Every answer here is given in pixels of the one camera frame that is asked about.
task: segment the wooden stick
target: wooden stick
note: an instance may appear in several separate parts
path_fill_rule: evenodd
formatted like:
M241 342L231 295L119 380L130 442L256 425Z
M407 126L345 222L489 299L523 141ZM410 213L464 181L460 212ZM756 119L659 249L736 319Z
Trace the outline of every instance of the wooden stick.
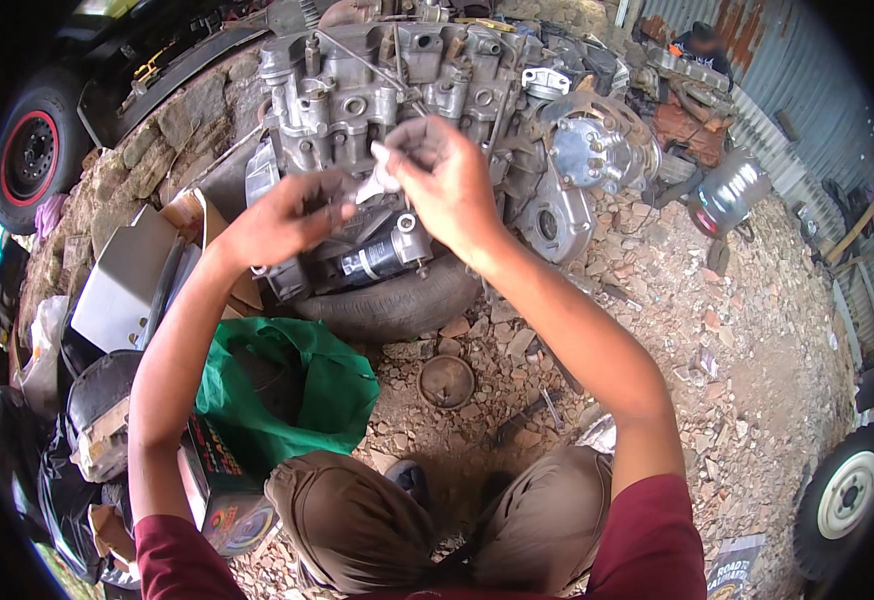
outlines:
M842 255L844 250L847 249L847 246L850 246L851 242L856 239L856 236L860 235L860 232L867 226L867 223L869 223L873 217L874 201L870 202L870 206L867 206L867 210L860 215L860 218L857 220L853 228L847 232L844 239L840 240L840 243L834 246L829 254L827 254L826 260L828 265L832 265L838 258L840 258L840 255Z
M874 251L867 252L866 254L861 254L860 256L855 256L854 258L851 258L850 260L848 260L844 264L840 265L839 267L834 267L834 268L830 269L830 273L832 275L837 275L838 273L841 273L843 271L850 269L853 265L857 264L858 262L866 262L868 260L873 260L873 259L874 259Z

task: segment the metal sheet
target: metal sheet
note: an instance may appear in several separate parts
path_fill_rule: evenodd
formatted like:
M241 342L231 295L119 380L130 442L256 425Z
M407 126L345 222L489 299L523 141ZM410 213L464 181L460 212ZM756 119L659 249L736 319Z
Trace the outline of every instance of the metal sheet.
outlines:
M784 201L806 203L822 232L839 240L846 228L820 180L847 190L874 187L874 102L826 24L795 0L646 0L642 16L666 42L694 21L728 41L734 79L745 92L734 94L741 117L731 132L754 150ZM767 117L780 110L801 132L798 141ZM860 246L874 252L874 237ZM874 285L874 260L867 269ZM859 276L851 281L845 271L837 280L865 352L874 351L874 317Z

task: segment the person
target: person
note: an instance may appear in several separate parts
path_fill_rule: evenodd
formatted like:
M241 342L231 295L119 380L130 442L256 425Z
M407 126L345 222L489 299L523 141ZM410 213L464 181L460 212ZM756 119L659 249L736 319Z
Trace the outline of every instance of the person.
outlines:
M723 73L731 81L728 91L733 90L733 71L727 59L724 41L720 34L707 23L697 21L693 28L670 43L688 60L708 66L717 73Z
M527 319L617 428L609 462L587 447L544 455L480 514L463 574L431 562L435 539L419 473L381 475L349 456L312 452L274 469L265 496L299 554L299 576L372 599L542 598L589 570L587 598L703 598L673 406L653 359L589 297L520 244L497 216L487 160L447 121L405 122L380 152L420 221ZM230 287L251 265L313 248L354 213L330 203L339 171L292 174L206 249L157 330L133 382L129 477L147 599L241 598L194 525L177 464L180 432Z

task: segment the white wheel rim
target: white wheel rim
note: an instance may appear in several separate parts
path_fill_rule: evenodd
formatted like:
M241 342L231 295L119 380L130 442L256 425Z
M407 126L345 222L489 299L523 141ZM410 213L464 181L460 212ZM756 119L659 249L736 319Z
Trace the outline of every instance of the white wheel rim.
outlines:
M817 529L828 540L851 533L874 498L874 453L857 452L830 477L817 507Z

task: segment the red wheel rim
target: red wheel rim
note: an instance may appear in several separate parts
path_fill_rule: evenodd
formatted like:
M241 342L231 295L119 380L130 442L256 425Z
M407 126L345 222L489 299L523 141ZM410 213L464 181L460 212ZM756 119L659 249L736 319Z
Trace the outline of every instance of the red wheel rim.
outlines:
M0 157L0 186L11 204L28 207L50 187L59 154L57 123L32 110L13 126Z

